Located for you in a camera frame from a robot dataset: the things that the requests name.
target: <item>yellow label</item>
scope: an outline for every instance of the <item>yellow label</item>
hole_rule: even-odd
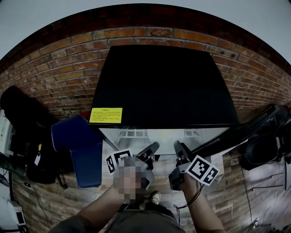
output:
[[[121,123],[122,108],[92,108],[89,123]]]

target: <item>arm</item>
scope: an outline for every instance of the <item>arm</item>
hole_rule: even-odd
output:
[[[197,193],[199,188],[197,188],[197,181],[188,174],[184,175],[184,179],[185,181],[181,185],[181,189],[184,192],[185,199],[188,203]],[[214,230],[224,232],[220,219],[213,212],[203,194],[200,194],[196,201],[189,206],[189,211],[198,233],[211,232]]]
[[[123,202],[124,195],[120,195],[112,185],[96,201],[82,209],[77,215],[87,219],[98,232],[109,222]]]
[[[113,185],[96,201],[82,209],[78,215],[88,220],[96,232],[100,231],[118,211],[129,194],[141,186],[140,172],[131,167],[120,167]]]

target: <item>brick wall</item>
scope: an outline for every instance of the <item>brick wall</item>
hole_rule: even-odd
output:
[[[60,119],[89,112],[109,48],[132,44],[211,53],[241,119],[269,103],[290,105],[291,77],[262,53],[221,36],[152,26],[91,30],[41,46],[0,73],[0,94],[17,86]]]

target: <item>white device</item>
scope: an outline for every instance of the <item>white device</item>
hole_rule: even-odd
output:
[[[25,219],[22,211],[22,207],[14,201],[8,200],[8,208],[13,220],[17,225],[25,225]]]

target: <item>blue chair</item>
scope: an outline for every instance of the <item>blue chair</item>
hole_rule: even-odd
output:
[[[70,150],[78,185],[98,187],[102,180],[102,138],[81,116],[62,120],[51,127],[55,151]]]

